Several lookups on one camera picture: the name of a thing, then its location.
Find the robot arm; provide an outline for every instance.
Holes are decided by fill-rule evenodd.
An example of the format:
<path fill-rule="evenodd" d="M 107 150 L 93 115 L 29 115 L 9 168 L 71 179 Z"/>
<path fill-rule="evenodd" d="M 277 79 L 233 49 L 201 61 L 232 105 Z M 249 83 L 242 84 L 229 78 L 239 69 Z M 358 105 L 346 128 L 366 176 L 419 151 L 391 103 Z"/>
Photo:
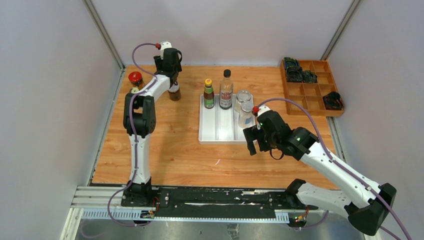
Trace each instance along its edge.
<path fill-rule="evenodd" d="M 151 133 L 156 127 L 155 102 L 177 82 L 179 72 L 182 71 L 182 54 L 179 50 L 172 48 L 169 41 L 156 44 L 156 47 L 160 50 L 160 55 L 153 57 L 156 65 L 155 76 L 142 90 L 136 93 L 127 93 L 125 96 L 123 126 L 131 142 L 130 178 L 136 170 L 133 181 L 128 182 L 130 186 L 123 192 L 122 205 L 126 207 L 145 206 L 151 199 L 149 147 Z M 134 112 L 139 108 L 142 108 L 142 113 Z"/>
<path fill-rule="evenodd" d="M 267 106 L 259 108 L 257 122 L 257 126 L 243 130 L 251 155 L 256 153 L 253 141 L 257 140 L 260 151 L 278 149 L 285 155 L 293 156 L 318 170 L 342 190 L 340 194 L 296 179 L 288 186 L 287 192 L 304 205 L 317 206 L 347 218 L 362 233 L 376 234 L 389 211 L 370 190 L 374 189 L 391 206 L 396 195 L 392 185 L 379 185 L 368 179 L 330 151 L 332 158 L 328 157 L 314 134 L 303 127 L 290 129 L 281 116 Z M 366 188 L 335 161 L 370 187 Z"/>

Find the metal floor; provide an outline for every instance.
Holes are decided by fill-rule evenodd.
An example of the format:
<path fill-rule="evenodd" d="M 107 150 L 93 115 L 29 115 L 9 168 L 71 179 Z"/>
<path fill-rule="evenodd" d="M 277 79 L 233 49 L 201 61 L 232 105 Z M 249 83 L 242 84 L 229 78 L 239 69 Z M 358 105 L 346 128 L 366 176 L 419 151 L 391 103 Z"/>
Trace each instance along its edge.
<path fill-rule="evenodd" d="M 310 213 L 308 222 L 321 219 L 318 213 Z M 285 228 L 279 223 L 209 223 L 156 221 L 147 226 L 124 227 L 112 220 L 82 220 L 76 240 L 363 240 L 364 235 L 354 229 L 347 219 L 331 213 L 318 227 L 300 232 Z"/>

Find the wood grain tabletop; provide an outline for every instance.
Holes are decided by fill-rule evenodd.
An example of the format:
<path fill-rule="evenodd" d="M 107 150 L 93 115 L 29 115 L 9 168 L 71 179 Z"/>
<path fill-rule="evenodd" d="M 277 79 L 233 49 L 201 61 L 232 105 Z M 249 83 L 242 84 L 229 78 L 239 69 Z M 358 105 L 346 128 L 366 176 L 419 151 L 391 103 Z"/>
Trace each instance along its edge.
<path fill-rule="evenodd" d="M 154 72 L 154 66 L 143 66 Z M 321 188 L 337 189 L 322 174 L 285 156 L 281 160 L 271 158 L 269 152 L 250 156 L 242 145 L 199 144 L 200 95 L 205 79 L 212 79 L 215 93 L 223 71 L 231 70 L 234 93 L 245 89 L 252 93 L 254 103 L 269 98 L 284 97 L 280 69 L 278 67 L 252 66 L 183 66 L 178 77 L 181 99 L 172 101 L 165 92 L 156 102 L 156 129 L 150 142 L 149 166 L 153 185 L 215 186 L 286 188 L 294 179 L 304 179 Z M 128 75 L 138 71 L 128 66 L 107 134 L 93 176 L 93 183 L 125 184 L 130 179 L 131 148 L 129 136 L 123 127 L 124 98 L 132 87 Z M 143 73 L 145 83 L 151 76 Z M 267 103 L 279 112 L 292 129 L 304 127 L 314 132 L 306 116 L 287 115 L 286 104 L 274 101 Z M 327 120 L 314 116 L 327 147 L 334 151 Z"/>

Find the wooden compartment box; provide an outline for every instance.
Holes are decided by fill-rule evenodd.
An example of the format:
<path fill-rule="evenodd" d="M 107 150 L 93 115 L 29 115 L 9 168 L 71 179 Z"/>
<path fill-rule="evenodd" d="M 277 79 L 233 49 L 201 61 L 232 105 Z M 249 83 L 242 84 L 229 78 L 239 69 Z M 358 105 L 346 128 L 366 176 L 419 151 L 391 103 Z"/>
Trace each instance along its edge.
<path fill-rule="evenodd" d="M 317 83 L 287 82 L 284 61 L 281 61 L 280 70 L 284 97 L 295 101 L 304 107 L 313 116 L 338 117 L 344 110 L 327 110 L 323 96 L 330 92 L 337 92 L 336 83 L 330 65 L 327 61 L 299 60 L 303 71 L 310 70 L 317 76 Z M 297 106 L 286 102 L 287 114 L 304 115 Z"/>

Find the red cap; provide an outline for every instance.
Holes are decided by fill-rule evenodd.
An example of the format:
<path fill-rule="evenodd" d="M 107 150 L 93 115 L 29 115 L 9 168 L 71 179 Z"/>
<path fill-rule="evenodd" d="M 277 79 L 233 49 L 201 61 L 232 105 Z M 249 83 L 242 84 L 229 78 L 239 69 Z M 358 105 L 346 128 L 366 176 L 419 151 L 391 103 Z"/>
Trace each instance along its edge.
<path fill-rule="evenodd" d="M 138 71 L 133 71 L 128 75 L 128 79 L 131 83 L 138 83 L 142 78 L 141 72 Z"/>
<path fill-rule="evenodd" d="M 258 106 L 254 106 L 252 109 L 252 113 L 255 115 L 259 112 L 259 107 Z"/>

